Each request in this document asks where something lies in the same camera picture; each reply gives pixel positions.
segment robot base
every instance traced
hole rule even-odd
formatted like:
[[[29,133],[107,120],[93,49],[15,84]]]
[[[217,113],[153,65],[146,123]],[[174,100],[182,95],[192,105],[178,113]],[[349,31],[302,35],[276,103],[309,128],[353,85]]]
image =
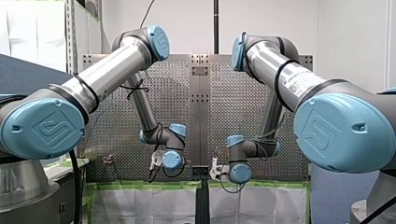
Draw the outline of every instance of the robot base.
[[[379,172],[369,198],[352,204],[350,224],[359,224],[378,207],[396,196],[396,176]],[[372,224],[396,223],[396,205],[394,204],[381,215],[376,217]]]
[[[23,203],[0,207],[0,220],[7,224],[56,224],[61,222],[59,185],[52,183],[45,194]]]

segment green tape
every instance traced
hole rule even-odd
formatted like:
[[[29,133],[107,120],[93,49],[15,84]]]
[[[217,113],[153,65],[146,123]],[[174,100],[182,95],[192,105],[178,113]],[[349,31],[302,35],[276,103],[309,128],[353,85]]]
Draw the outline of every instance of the green tape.
[[[272,180],[250,180],[246,183],[249,187],[263,187],[263,188],[285,188],[285,189],[306,189],[309,182],[281,182]],[[225,188],[235,187],[232,183],[223,183]],[[221,188],[220,182],[209,181],[210,188]]]
[[[305,215],[305,224],[309,224],[311,218],[311,184],[308,182],[306,187],[306,215]]]
[[[170,190],[170,189],[198,189],[200,182],[169,182],[148,183],[144,181],[116,181],[105,183],[89,183],[87,189],[110,190],[110,189],[155,189],[155,190]]]
[[[235,187],[232,183],[223,183],[224,187]],[[306,189],[306,217],[305,224],[309,224],[310,199],[311,199],[311,183],[310,182],[281,182],[270,180],[251,180],[246,183],[250,187],[262,188],[285,188],[285,189]],[[118,189],[150,189],[150,190],[175,190],[175,189],[198,189],[201,187],[199,181],[182,181],[182,182],[154,182],[148,183],[144,181],[124,181],[104,183],[88,183],[87,184],[87,208],[88,208],[88,224],[92,224],[92,203],[94,193],[98,190],[118,190]],[[210,188],[221,188],[221,184],[217,181],[209,180]]]

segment silver arm segment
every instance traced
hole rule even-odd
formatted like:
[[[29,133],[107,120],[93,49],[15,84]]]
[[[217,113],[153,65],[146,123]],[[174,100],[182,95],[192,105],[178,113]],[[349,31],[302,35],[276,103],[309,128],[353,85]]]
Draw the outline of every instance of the silver arm segment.
[[[281,37],[242,35],[234,42],[233,69],[273,91],[261,134],[277,129],[280,102],[296,113],[298,145],[316,165],[344,173],[395,169],[394,91],[373,94],[343,79],[327,80],[302,67],[297,57],[294,45]],[[277,154],[267,140],[276,140],[276,133],[263,139],[227,139],[232,182],[244,184],[251,178],[247,158]]]
[[[136,87],[139,71],[168,56],[169,40],[161,27],[126,32],[116,39],[111,54],[63,85],[49,85],[22,100],[10,96],[0,101],[0,151],[32,160],[63,155],[83,135],[88,114],[125,82],[134,88],[132,99],[147,143],[182,150],[185,133],[179,126],[163,128],[160,143],[152,140],[154,133],[146,133],[159,128],[146,93]]]

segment metal frame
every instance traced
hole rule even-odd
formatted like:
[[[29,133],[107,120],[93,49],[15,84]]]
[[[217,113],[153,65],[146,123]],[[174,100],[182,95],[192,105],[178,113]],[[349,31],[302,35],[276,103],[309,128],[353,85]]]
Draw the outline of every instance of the metal frame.
[[[93,54],[93,55],[84,55],[83,62],[84,68],[89,67],[91,64],[101,60],[106,57],[106,55]],[[210,90],[210,78],[212,74],[211,72],[217,72],[216,63],[228,63],[230,61],[230,56],[226,55],[208,55],[208,54],[192,54],[192,55],[172,55],[168,62],[188,62],[190,64],[190,92],[189,92],[189,101],[190,101],[190,127],[189,127],[189,136],[199,136],[199,137],[188,137],[190,140],[190,157],[188,159],[191,160],[192,166],[207,166],[211,162],[211,148],[209,147],[209,121],[210,121],[210,104],[212,101],[212,94]],[[307,67],[308,69],[312,69],[312,56],[301,56],[302,65]],[[292,114],[287,115],[289,119],[292,119]],[[92,141],[88,143],[88,148],[92,147]],[[309,160],[300,156],[303,162],[303,168],[306,172],[304,172],[303,176],[282,176],[282,175],[271,175],[267,176],[255,176],[257,179],[275,179],[275,180],[287,180],[287,181],[305,181],[309,180],[308,174],[308,163]],[[253,161],[253,166],[259,165],[257,161]],[[178,181],[180,179],[162,179],[164,181]]]
[[[84,55],[84,69],[88,68],[95,62],[106,57],[106,55]],[[189,92],[189,103],[190,103],[190,125],[189,125],[189,145],[190,145],[190,157],[191,159],[191,178],[178,178],[178,179],[166,179],[158,178],[160,181],[179,181],[179,180],[195,180],[201,181],[201,187],[196,191],[196,213],[195,223],[197,224],[209,224],[210,223],[210,210],[209,210],[209,187],[208,187],[208,164],[211,158],[209,151],[209,121],[210,121],[210,107],[211,107],[211,72],[217,73],[220,68],[217,67],[216,63],[228,63],[230,56],[225,55],[208,55],[208,54],[192,54],[192,55],[172,55],[168,62],[189,62],[190,65],[190,92]],[[300,61],[302,65],[312,70],[313,59],[312,56],[301,56]],[[88,147],[91,147],[92,141],[88,142]],[[110,165],[108,172],[117,172],[115,168],[111,168],[114,160],[112,155],[104,161]],[[306,170],[304,176],[277,176],[276,180],[296,180],[303,181],[309,180],[308,175],[308,159],[303,156],[303,170]]]
[[[75,0],[66,0],[66,61],[67,73],[75,74],[78,71],[78,53],[75,24]]]

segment wire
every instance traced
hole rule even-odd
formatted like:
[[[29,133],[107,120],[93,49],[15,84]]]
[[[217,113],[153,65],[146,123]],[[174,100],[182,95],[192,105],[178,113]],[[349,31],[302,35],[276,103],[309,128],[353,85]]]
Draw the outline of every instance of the wire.
[[[284,120],[285,120],[285,116],[282,117],[282,119],[280,120],[280,122],[276,125],[276,127],[275,127],[272,131],[270,131],[270,132],[268,132],[268,133],[265,133],[265,134],[263,134],[263,135],[260,135],[260,136],[256,136],[256,138],[262,139],[262,138],[264,138],[264,137],[268,137],[269,135],[271,135],[271,134],[273,134],[273,133],[276,133],[276,131],[279,130],[280,127],[282,127],[282,123],[283,123]]]
[[[130,92],[128,93],[128,95],[126,96],[126,98],[128,100],[131,100],[131,95],[134,94],[135,91],[145,91],[145,92],[149,92],[149,88],[147,87],[143,87],[141,88],[140,86],[143,84],[143,79],[140,79],[136,85],[134,87],[126,87],[126,86],[120,86],[121,88],[125,89],[125,90],[130,90]]]
[[[396,196],[390,199],[387,203],[384,203],[382,206],[380,206],[378,209],[376,209],[370,216],[368,216],[366,219],[364,219],[360,224],[367,224],[373,221],[376,217],[381,215],[385,210],[390,208],[396,204]]]
[[[78,169],[78,161],[76,157],[76,153],[74,150],[69,152],[70,160],[72,161],[73,166],[73,173],[75,175],[75,200],[76,200],[76,207],[75,207],[75,214],[74,214],[74,223],[79,223],[79,217],[81,213],[81,205],[82,205],[82,197],[81,197],[81,185],[79,183],[80,176],[79,176],[79,169]]]
[[[148,182],[149,183],[152,183],[154,181],[155,177],[157,176],[158,172],[160,172],[160,170],[161,170],[161,167],[158,167],[157,170],[154,173],[154,176],[152,178],[151,178],[151,175],[153,173],[153,170],[149,171],[149,175],[148,175]]]
[[[222,175],[227,175],[227,174],[224,174],[224,173],[222,172],[224,166],[225,166],[225,165],[222,165],[222,166],[221,166],[221,171],[220,171],[220,184],[221,184],[221,187],[222,187],[227,193],[237,194],[237,193],[241,192],[241,190],[245,187],[245,184],[241,185],[241,188],[240,188],[240,189],[237,189],[236,191],[230,191],[230,190],[227,190],[227,189],[224,187],[224,185],[223,185],[223,183],[222,183],[222,181],[221,181],[221,176],[222,176]]]
[[[143,18],[142,23],[140,24],[140,29],[142,29],[143,24],[145,23],[146,18],[148,17],[149,11],[151,10],[152,4],[154,4],[154,2],[155,2],[155,0],[152,0],[151,3],[149,4],[148,10],[146,11],[146,15],[145,15],[145,17]]]

